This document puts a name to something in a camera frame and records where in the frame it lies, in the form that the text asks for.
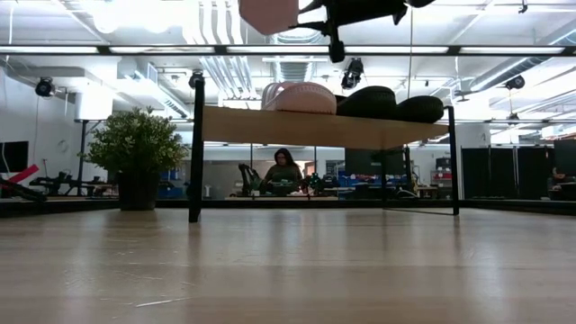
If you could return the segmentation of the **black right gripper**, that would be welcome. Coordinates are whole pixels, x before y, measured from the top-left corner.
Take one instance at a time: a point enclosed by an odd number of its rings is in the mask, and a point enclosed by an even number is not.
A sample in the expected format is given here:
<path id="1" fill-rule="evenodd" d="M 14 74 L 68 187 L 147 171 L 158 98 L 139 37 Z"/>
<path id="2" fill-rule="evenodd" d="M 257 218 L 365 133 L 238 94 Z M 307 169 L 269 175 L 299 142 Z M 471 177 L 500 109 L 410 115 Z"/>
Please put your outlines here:
<path id="1" fill-rule="evenodd" d="M 333 63 L 345 58 L 345 45 L 339 38 L 338 28 L 353 23 L 360 23 L 385 16 L 391 16 L 397 25 L 408 11 L 403 0 L 309 0 L 304 2 L 300 13 L 307 13 L 320 7 L 327 9 L 325 22 L 297 23 L 291 30 L 304 28 L 320 32 L 330 37 L 329 56 Z"/>

